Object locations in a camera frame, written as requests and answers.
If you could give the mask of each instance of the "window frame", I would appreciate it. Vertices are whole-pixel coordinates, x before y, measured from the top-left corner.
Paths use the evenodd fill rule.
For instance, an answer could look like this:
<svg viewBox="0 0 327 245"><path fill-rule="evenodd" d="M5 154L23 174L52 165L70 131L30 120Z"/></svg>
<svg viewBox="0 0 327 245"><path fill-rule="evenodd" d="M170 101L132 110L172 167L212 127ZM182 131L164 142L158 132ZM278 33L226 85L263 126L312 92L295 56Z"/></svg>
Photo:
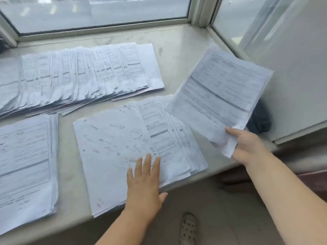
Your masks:
<svg viewBox="0 0 327 245"><path fill-rule="evenodd" d="M55 39L72 36L99 34L105 32L120 32L133 29L191 24L193 26L207 27L212 20L218 0L191 0L187 18L145 21L131 24L108 25L104 27L80 28L69 31L46 32L34 35L22 35L14 28L0 12L0 35L11 46L16 47L19 42L30 42L35 40Z"/></svg>

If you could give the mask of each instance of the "floor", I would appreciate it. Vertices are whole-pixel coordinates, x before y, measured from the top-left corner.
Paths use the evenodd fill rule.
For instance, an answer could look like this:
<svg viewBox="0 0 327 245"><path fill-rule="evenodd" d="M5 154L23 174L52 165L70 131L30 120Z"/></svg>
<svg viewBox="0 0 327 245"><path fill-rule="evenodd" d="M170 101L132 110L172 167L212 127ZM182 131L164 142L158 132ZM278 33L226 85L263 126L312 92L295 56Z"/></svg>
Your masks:
<svg viewBox="0 0 327 245"><path fill-rule="evenodd" d="M169 192L143 245L178 244L184 212L199 221L197 245L283 245L264 204L255 194L222 190L214 177ZM119 212L107 213L31 245L93 245Z"/></svg>

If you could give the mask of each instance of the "left hand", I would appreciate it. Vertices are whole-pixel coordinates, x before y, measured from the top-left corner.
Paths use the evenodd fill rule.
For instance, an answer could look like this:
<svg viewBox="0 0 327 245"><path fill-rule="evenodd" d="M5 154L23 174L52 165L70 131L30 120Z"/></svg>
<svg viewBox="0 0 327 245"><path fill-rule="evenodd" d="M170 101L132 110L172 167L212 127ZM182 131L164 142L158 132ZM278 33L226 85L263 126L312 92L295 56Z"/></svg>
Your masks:
<svg viewBox="0 0 327 245"><path fill-rule="evenodd" d="M151 169L151 154L147 154L142 166L142 157L136 161L134 176L132 169L127 171L127 200L125 212L152 222L168 193L159 194L160 157Z"/></svg>

